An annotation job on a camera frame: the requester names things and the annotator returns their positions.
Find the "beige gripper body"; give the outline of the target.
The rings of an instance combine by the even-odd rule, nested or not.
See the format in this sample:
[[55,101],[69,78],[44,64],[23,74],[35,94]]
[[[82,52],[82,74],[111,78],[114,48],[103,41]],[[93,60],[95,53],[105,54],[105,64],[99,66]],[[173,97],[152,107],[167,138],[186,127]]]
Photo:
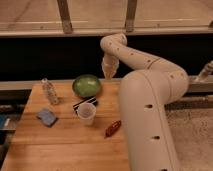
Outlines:
[[117,72],[119,60],[115,56],[105,55],[102,60],[102,71],[106,79],[111,79]]

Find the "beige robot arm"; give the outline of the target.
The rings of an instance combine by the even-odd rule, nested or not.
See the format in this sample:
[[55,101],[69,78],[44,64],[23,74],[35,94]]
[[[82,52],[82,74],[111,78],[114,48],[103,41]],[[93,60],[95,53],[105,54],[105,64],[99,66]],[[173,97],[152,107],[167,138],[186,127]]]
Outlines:
[[180,66],[127,46],[124,34],[105,36],[102,70],[107,79],[123,62],[132,71],[120,83],[118,105],[131,171],[180,171],[165,106],[187,91],[189,77]]

